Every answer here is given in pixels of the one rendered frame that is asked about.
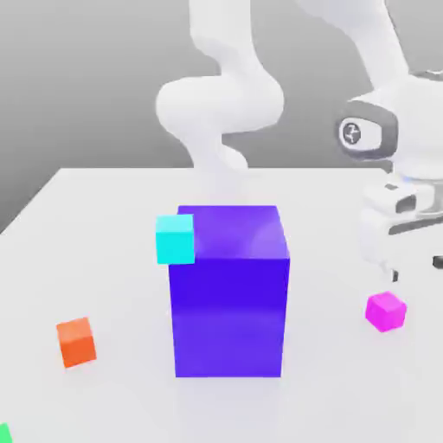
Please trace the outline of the small cyan cube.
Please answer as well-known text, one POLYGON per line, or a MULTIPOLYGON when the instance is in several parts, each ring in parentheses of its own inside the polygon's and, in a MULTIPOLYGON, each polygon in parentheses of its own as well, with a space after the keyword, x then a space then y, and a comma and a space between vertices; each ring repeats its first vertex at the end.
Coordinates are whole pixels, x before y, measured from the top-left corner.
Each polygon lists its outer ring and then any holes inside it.
POLYGON ((159 215, 156 219, 156 251, 158 264, 193 264, 195 262, 193 215, 159 215))

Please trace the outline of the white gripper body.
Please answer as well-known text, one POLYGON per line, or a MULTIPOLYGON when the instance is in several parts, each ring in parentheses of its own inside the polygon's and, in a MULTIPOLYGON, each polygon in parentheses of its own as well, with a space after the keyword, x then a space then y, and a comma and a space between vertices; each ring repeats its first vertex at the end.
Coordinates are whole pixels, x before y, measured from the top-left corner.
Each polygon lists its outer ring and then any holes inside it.
POLYGON ((363 257, 380 268, 395 268, 388 251, 391 236, 442 223, 443 211, 388 215, 376 209, 363 209, 359 217, 359 241, 363 257))

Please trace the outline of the small magenta cube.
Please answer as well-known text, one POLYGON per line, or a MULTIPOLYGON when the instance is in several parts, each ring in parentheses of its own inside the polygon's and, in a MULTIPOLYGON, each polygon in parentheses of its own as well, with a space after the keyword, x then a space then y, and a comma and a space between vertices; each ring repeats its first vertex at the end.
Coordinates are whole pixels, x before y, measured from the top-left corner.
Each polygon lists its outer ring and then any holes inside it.
POLYGON ((380 332, 404 325, 407 305, 392 292, 381 292, 368 298, 365 317, 380 332))

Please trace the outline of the small orange cube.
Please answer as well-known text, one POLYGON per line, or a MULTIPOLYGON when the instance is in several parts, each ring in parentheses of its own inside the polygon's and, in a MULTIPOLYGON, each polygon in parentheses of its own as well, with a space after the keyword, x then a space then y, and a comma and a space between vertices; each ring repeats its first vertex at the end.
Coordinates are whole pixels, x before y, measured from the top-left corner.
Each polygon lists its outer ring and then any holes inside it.
POLYGON ((93 333, 88 318, 77 318, 56 325, 65 368, 97 358, 93 333))

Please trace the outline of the large purple box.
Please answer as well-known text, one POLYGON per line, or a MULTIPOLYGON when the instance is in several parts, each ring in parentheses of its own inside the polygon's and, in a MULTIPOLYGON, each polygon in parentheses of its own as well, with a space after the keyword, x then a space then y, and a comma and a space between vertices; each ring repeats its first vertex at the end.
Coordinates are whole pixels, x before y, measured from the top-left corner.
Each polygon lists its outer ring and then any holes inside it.
POLYGON ((290 254, 274 206, 185 206, 195 261, 169 267, 178 377, 278 377, 290 254))

